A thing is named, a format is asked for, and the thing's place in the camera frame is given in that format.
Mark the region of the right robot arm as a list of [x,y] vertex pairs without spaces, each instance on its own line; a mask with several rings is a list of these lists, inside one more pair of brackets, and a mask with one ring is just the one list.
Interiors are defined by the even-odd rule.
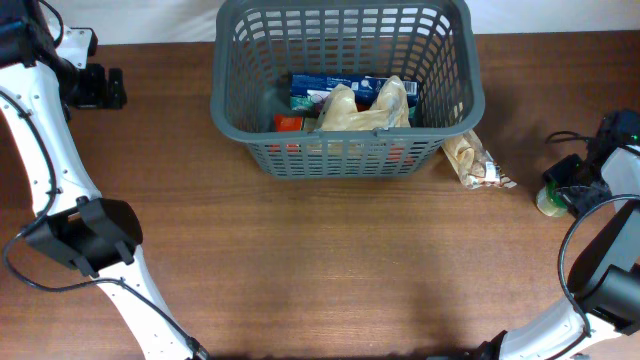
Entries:
[[[582,141],[543,174],[538,197],[575,220],[562,240],[557,274],[563,298],[527,325],[503,331],[469,353],[471,359],[578,359],[582,350],[639,329],[639,114],[606,114],[593,136],[558,131],[550,143]],[[565,265],[573,236],[590,216],[611,205],[614,216]]]

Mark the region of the blue tissue pack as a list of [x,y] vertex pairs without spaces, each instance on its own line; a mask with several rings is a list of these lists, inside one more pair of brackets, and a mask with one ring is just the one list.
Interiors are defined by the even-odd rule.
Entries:
[[368,110],[386,81],[387,78],[365,75],[294,74],[290,86],[290,108],[318,113],[330,92],[338,85],[345,85],[354,92],[357,109]]

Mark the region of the green lid glass jar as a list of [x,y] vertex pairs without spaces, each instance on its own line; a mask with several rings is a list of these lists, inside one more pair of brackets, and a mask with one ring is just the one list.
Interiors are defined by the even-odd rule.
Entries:
[[536,195],[538,210],[548,217],[562,217],[568,210],[566,204],[556,194],[558,183],[550,181]]

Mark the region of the beige snack bag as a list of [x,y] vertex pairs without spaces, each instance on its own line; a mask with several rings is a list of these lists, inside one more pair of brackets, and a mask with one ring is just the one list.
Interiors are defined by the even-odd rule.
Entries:
[[517,185],[502,172],[473,130],[445,140],[441,148],[461,184],[469,190],[513,188]]

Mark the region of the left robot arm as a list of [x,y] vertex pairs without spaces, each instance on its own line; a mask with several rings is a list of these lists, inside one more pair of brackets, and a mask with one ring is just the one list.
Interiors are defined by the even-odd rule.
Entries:
[[21,282],[52,292],[10,262],[11,248],[25,241],[85,276],[74,289],[99,287],[145,358],[206,359],[208,351],[178,324],[148,271],[134,210],[102,196],[68,127],[73,108],[122,109],[123,72],[90,62],[98,45],[92,29],[50,24],[47,13],[61,17],[46,1],[1,4],[1,113],[29,180],[34,213],[3,247],[2,262]]

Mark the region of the grey plastic shopping basket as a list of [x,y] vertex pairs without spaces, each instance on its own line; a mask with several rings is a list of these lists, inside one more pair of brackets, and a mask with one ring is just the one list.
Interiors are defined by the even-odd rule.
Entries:
[[[407,128],[279,132],[298,73],[416,84]],[[227,1],[216,18],[210,113],[278,178],[404,176],[485,110],[471,14],[447,1]]]

